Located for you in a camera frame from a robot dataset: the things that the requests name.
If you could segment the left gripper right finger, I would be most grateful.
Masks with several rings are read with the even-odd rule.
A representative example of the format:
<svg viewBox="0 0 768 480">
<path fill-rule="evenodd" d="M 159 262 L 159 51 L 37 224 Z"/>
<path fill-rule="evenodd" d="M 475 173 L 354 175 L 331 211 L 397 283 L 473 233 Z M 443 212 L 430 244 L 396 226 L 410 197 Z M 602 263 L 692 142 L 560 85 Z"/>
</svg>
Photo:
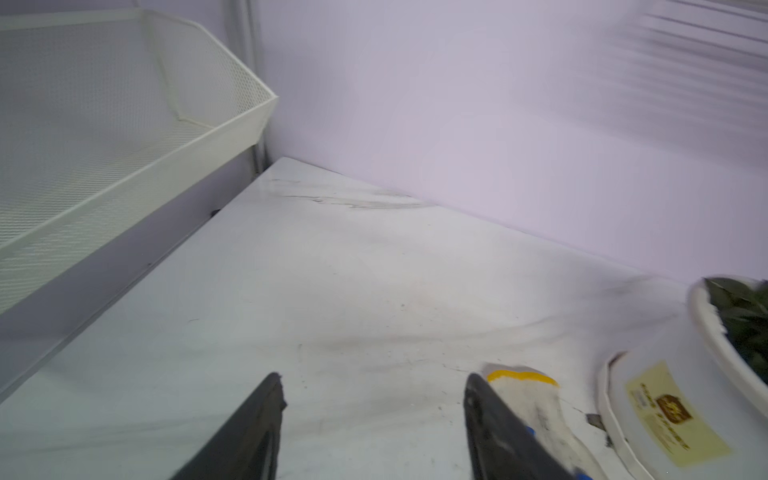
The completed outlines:
<svg viewBox="0 0 768 480">
<path fill-rule="evenodd" d="M 468 376 L 464 416 L 476 480 L 567 480 L 566 470 L 479 374 Z"/>
</svg>

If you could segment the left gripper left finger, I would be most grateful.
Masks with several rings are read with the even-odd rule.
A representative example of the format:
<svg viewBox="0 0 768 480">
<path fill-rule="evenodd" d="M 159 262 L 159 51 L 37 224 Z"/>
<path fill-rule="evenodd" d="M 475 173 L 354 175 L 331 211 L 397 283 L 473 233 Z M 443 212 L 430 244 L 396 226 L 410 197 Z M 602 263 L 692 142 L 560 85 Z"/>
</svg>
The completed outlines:
<svg viewBox="0 0 768 480">
<path fill-rule="evenodd" d="M 272 372 L 172 479 L 274 480 L 286 407 L 281 377 Z"/>
</svg>

